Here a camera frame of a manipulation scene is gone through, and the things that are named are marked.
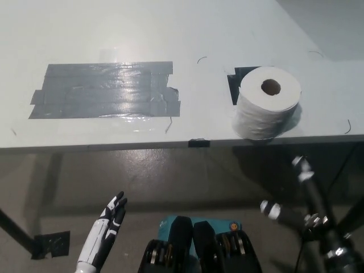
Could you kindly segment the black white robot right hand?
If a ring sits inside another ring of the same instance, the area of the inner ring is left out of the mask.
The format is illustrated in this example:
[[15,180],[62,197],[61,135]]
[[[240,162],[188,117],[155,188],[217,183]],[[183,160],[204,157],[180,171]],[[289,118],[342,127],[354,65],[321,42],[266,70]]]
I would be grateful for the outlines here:
[[268,200],[261,202],[260,211],[269,219],[298,231],[306,241],[321,242],[325,251],[344,247],[343,236],[338,231],[333,211],[322,188],[315,180],[315,172],[306,157],[295,157],[292,166],[303,191],[308,214],[304,216]]

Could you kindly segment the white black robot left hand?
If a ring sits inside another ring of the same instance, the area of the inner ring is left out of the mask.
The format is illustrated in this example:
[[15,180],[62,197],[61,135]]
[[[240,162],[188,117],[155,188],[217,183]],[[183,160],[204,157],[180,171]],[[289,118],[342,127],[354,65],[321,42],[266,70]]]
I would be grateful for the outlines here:
[[76,272],[100,272],[114,245],[126,214],[127,198],[119,192],[94,222],[82,247]]

